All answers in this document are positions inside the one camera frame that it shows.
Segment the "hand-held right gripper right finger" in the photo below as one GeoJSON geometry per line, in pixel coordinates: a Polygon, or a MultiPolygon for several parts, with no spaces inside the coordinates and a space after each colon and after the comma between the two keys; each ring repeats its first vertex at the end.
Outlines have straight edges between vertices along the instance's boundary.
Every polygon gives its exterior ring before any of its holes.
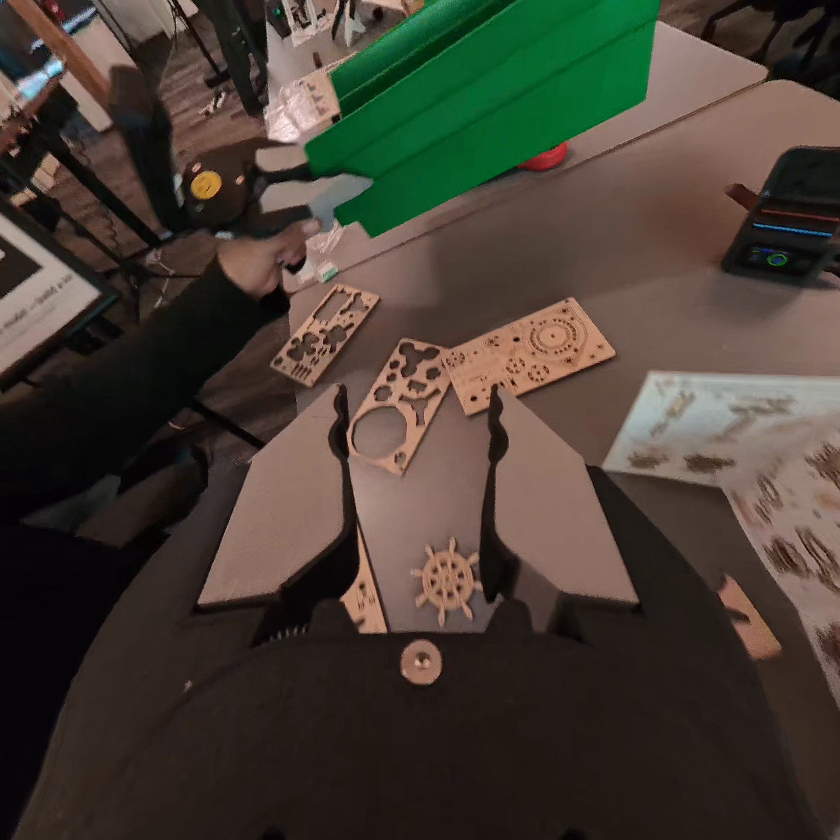
{"type": "Polygon", "coordinates": [[[538,632],[567,606],[633,610],[639,600],[584,459],[505,387],[487,411],[479,523],[487,603],[517,600],[538,632]]]}

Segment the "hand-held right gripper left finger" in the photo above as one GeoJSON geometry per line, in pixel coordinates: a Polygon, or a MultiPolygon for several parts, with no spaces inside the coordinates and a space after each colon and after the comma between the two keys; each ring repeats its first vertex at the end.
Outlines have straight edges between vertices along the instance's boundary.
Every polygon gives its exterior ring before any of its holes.
{"type": "Polygon", "coordinates": [[[360,570],[349,401],[333,384],[249,462],[196,607],[265,607],[268,635],[309,625],[360,570]]]}

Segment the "green plastic bin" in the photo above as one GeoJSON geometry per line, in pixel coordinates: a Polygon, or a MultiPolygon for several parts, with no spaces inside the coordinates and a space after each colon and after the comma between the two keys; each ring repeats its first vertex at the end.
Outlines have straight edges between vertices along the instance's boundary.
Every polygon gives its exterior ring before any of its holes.
{"type": "Polygon", "coordinates": [[[373,237],[643,102],[656,1],[440,1],[331,74],[316,177],[371,179],[335,209],[373,237]]]}

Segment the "narrow wooden parts sheet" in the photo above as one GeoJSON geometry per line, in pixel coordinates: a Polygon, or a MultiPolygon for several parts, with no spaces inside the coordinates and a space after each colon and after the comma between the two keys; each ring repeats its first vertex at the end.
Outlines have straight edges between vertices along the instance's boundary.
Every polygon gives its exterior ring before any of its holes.
{"type": "Polygon", "coordinates": [[[387,634],[389,628],[361,528],[356,529],[359,570],[341,603],[361,634],[387,634]]]}

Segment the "uncut wooden model parts sheet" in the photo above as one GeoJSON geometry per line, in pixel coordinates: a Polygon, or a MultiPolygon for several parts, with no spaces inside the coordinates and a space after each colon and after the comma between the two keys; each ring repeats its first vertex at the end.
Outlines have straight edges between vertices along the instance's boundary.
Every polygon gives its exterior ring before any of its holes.
{"type": "Polygon", "coordinates": [[[495,386],[521,396],[615,356],[570,297],[448,350],[443,364],[470,417],[489,408],[495,386]]]}

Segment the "person's left hand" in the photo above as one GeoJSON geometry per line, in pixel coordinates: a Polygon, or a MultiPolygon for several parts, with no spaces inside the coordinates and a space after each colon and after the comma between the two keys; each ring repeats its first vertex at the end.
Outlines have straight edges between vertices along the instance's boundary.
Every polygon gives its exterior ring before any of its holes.
{"type": "Polygon", "coordinates": [[[226,277],[272,315],[288,313],[285,272],[296,273],[308,257],[308,241],[322,230],[318,219],[296,222],[267,238],[219,239],[217,263],[226,277]]]}

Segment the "clear plastic bag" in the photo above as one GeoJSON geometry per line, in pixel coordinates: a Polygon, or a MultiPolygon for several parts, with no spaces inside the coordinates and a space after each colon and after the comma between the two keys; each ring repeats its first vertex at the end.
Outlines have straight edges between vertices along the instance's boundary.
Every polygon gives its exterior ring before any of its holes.
{"type": "Polygon", "coordinates": [[[292,274],[295,291],[330,282],[339,274],[334,261],[334,252],[343,236],[343,226],[334,222],[325,233],[320,233],[308,241],[308,252],[300,269],[292,274]]]}

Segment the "crumpled clear plastic packaging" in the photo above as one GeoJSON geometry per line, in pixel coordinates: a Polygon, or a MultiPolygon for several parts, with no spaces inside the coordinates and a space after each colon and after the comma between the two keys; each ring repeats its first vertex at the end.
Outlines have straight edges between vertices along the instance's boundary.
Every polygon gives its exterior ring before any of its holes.
{"type": "Polygon", "coordinates": [[[323,68],[285,85],[269,84],[264,109],[266,137],[281,144],[306,144],[341,119],[330,74],[323,68]]]}

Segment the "wooden ship wheel part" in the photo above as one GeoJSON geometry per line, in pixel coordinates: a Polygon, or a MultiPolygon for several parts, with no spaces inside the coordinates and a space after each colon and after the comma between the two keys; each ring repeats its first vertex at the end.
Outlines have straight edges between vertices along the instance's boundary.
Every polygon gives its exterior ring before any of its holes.
{"type": "Polygon", "coordinates": [[[441,630],[447,628],[452,615],[462,615],[471,623],[475,618],[472,600],[477,593],[484,593],[479,565],[479,552],[463,553],[456,537],[450,537],[443,548],[426,545],[422,563],[409,571],[418,586],[415,608],[434,611],[441,630]]]}

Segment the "wooden sheet with round hole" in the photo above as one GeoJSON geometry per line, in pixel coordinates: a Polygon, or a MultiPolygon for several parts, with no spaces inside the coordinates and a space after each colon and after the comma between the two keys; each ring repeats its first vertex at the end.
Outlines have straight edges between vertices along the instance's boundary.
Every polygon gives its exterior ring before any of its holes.
{"type": "Polygon", "coordinates": [[[448,389],[447,349],[400,339],[350,423],[350,453],[369,466],[403,476],[448,389]]]}

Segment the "wooden sheet with clover holes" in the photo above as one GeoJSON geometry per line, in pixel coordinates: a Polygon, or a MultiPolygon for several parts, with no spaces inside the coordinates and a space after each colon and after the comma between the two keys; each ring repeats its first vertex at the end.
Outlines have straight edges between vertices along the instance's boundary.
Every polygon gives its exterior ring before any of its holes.
{"type": "Polygon", "coordinates": [[[331,289],[281,347],[269,367],[313,387],[372,314],[381,297],[345,284],[331,289]]]}

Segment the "small wooden offcut piece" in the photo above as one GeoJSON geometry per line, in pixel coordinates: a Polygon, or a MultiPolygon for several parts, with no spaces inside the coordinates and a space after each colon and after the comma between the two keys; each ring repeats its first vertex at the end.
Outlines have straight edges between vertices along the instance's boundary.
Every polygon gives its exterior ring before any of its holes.
{"type": "Polygon", "coordinates": [[[754,662],[781,658],[783,648],[738,582],[725,574],[717,596],[741,643],[754,662]]]}

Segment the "large printed instruction sheet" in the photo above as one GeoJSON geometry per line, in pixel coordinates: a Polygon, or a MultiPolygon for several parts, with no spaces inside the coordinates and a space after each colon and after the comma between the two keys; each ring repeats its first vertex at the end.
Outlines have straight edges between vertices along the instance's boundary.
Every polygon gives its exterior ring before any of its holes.
{"type": "Polygon", "coordinates": [[[838,704],[838,434],[749,461],[721,488],[758,558],[793,605],[838,704]]]}

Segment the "person's dark torso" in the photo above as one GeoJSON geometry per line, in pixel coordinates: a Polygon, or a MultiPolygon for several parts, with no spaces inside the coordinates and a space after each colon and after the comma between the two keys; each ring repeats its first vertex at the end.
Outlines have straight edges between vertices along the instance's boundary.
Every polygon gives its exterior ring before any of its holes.
{"type": "Polygon", "coordinates": [[[150,554],[1,528],[1,837],[15,831],[71,681],[150,554]]]}

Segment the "black label printer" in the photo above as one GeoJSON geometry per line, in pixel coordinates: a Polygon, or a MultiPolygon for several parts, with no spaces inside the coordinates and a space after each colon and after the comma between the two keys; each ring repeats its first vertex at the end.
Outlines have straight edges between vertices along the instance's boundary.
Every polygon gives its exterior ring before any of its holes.
{"type": "Polygon", "coordinates": [[[746,217],[721,261],[723,272],[802,288],[838,283],[837,147],[791,148],[758,192],[733,183],[725,193],[746,217]]]}

